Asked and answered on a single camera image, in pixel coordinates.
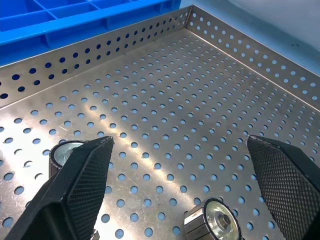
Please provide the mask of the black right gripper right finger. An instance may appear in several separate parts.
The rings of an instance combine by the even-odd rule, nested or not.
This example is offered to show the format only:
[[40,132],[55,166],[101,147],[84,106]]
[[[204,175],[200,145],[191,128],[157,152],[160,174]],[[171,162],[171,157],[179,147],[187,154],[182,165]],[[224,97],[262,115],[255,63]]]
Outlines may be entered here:
[[286,240],[320,240],[320,167],[298,147],[246,140],[264,202]]

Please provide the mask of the perforated metal tray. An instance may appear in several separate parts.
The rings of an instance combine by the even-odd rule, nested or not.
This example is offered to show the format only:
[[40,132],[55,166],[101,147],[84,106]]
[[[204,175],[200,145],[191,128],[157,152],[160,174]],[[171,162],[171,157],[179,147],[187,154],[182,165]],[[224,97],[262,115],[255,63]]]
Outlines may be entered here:
[[0,240],[49,177],[49,152],[112,136],[101,240],[183,240],[214,196],[245,240],[284,240],[246,146],[320,167],[320,58],[291,61],[197,6],[0,67]]

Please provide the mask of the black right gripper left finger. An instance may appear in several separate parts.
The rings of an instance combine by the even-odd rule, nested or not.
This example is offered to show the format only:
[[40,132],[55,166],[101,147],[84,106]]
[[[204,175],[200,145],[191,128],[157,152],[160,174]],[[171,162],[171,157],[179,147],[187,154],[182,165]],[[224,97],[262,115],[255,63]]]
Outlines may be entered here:
[[103,203],[114,139],[73,150],[27,205],[4,240],[90,240]]

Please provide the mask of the metal nut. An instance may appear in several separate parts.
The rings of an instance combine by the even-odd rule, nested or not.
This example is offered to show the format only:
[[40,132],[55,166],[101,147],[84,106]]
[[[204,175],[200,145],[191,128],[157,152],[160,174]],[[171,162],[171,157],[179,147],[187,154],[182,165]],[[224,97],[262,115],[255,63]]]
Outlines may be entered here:
[[55,145],[49,152],[48,176],[51,178],[67,162],[75,148],[83,145],[83,140],[68,140]]

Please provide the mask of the blue compartment tray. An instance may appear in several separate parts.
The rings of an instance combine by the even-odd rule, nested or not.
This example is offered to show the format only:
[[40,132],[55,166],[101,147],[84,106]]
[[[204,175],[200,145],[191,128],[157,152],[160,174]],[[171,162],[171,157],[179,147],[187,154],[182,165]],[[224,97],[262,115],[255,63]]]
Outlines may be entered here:
[[179,9],[181,0],[0,0],[0,66]]

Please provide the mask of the metal roller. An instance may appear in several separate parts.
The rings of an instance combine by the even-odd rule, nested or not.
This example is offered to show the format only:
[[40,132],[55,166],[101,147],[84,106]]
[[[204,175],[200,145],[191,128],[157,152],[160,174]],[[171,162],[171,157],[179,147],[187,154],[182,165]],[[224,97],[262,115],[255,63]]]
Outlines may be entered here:
[[223,201],[209,198],[184,214],[187,240],[242,240],[240,226]]

